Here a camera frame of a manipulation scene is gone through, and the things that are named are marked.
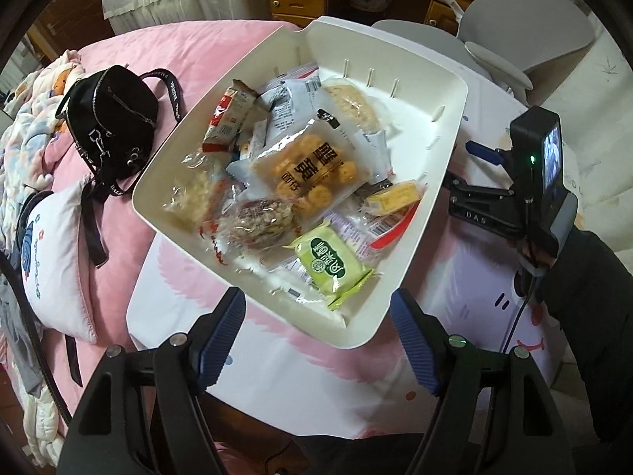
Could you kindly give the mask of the person's right hand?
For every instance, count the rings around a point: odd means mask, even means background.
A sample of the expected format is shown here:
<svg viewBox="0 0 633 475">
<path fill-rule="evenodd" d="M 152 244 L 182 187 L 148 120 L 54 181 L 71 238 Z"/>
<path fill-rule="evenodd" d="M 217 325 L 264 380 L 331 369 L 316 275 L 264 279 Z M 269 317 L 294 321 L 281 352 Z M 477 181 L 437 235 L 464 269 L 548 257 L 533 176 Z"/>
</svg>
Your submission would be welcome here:
<svg viewBox="0 0 633 475">
<path fill-rule="evenodd" d="M 508 245 L 519 255 L 519 264 L 534 275 L 536 272 L 549 271 L 555 265 L 557 258 L 540 249 L 531 240 L 508 240 Z"/>
</svg>

